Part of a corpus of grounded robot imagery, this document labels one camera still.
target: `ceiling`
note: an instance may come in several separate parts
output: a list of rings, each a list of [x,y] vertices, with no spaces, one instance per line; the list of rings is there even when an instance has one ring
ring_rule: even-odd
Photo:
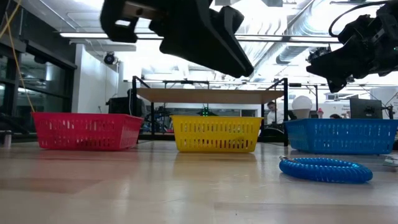
[[[251,35],[328,35],[331,22],[354,4],[335,4],[332,0],[284,0],[283,7],[268,7],[263,0],[214,0],[211,8],[219,10],[220,4],[230,4],[245,15],[237,34]],[[60,32],[103,32],[99,22],[103,0],[22,0],[25,9],[32,12]],[[367,7],[343,17],[334,32],[361,14],[375,15],[376,7]],[[140,19],[136,32],[151,32],[149,21]],[[85,40],[86,49],[103,54],[109,46],[121,45],[109,40]],[[130,52],[116,52],[124,62],[139,62],[142,73],[150,79],[223,80],[236,79],[209,70],[183,59],[159,52],[158,40],[139,40],[130,45]],[[319,44],[292,45],[271,42],[242,42],[248,58],[255,66],[253,76],[240,80],[271,82],[275,78],[288,77],[289,82],[325,83],[323,78],[306,72],[308,51]],[[360,83],[389,83],[389,78],[370,75]]]

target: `lamp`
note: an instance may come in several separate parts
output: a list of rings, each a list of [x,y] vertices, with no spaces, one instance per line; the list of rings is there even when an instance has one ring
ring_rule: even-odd
[[[306,96],[296,97],[296,99],[293,100],[292,108],[297,119],[308,118],[312,109],[312,101]]]

